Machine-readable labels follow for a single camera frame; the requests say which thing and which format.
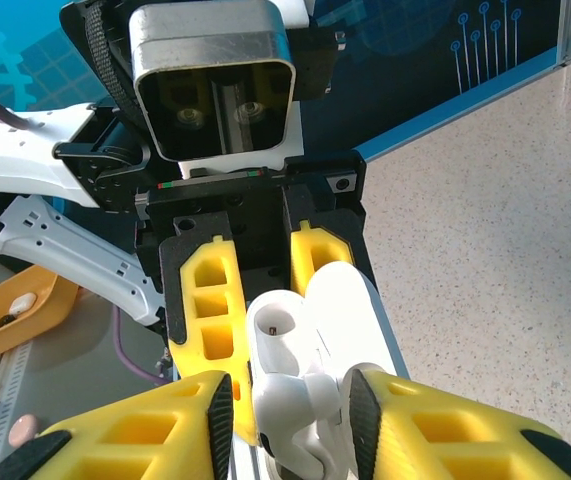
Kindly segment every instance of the white plastic part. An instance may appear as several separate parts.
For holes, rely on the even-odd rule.
[[[36,302],[36,294],[29,292],[15,299],[9,307],[9,314],[18,317],[21,313],[28,311]]]
[[[191,171],[205,168],[210,175],[229,173],[246,168],[266,167],[281,170],[287,157],[302,155],[303,130],[301,127],[301,109],[299,102],[293,102],[287,120],[287,128],[283,141],[269,150],[255,152],[232,153],[217,157],[201,158],[187,162],[178,162],[183,178],[191,178]]]
[[[56,145],[69,141],[92,118],[89,104],[17,115],[35,127],[16,130],[0,123],[0,192],[59,197],[97,208],[65,164],[53,157]]]
[[[306,0],[270,0],[278,7],[283,17],[285,28],[307,28],[309,17],[314,12],[314,3],[311,2],[311,12],[308,10]]]
[[[142,325],[165,305],[138,259],[79,227],[41,197],[17,197],[1,215],[0,254],[40,265],[114,303]]]
[[[345,262],[314,274],[305,292],[304,315],[322,339],[341,392],[341,430],[345,459],[357,472],[349,394],[354,369],[383,370],[409,378],[380,295],[365,275]]]
[[[259,296],[247,312],[247,333],[256,422],[275,461],[306,480],[356,473],[354,369],[407,377],[372,283],[348,263],[331,263],[312,277],[305,298],[289,291]]]
[[[303,322],[304,299],[275,290],[247,312],[252,401],[259,432],[280,465],[306,480],[347,477],[334,437],[341,399],[324,372],[319,337]]]

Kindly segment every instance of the table surface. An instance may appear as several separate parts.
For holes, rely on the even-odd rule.
[[[412,379],[571,443],[571,65],[373,162],[364,204]]]
[[[112,339],[111,305],[84,291],[69,318],[32,341],[12,411],[13,424],[36,415],[39,429],[149,390],[154,385],[126,369]],[[127,356],[150,373],[163,354],[161,338],[123,314],[121,341]],[[13,448],[3,443],[0,458]]]

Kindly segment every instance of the braided cable sleeve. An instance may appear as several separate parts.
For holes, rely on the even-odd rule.
[[[133,92],[129,93],[125,88],[129,79],[120,71],[109,49],[103,22],[103,7],[105,3],[105,0],[93,3],[87,10],[85,18],[85,35],[87,36],[92,61],[96,66],[98,77],[114,99],[114,102],[116,102],[116,105],[134,125],[147,130],[143,112],[138,102],[136,102]]]

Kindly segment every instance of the orange tray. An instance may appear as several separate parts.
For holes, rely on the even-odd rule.
[[[65,320],[74,306],[78,285],[42,267],[29,267],[0,284],[0,319],[16,298],[30,292],[37,296],[32,308],[0,328],[0,353]]]

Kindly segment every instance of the white bracket with holes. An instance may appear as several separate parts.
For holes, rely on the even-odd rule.
[[[59,197],[97,208],[78,179],[53,157],[56,145],[72,139],[94,116],[89,104],[17,115],[29,118],[33,128],[16,130],[0,123],[0,192]]]
[[[0,254],[40,265],[151,325],[164,307],[162,294],[138,259],[79,227],[41,197],[17,197],[0,216]]]

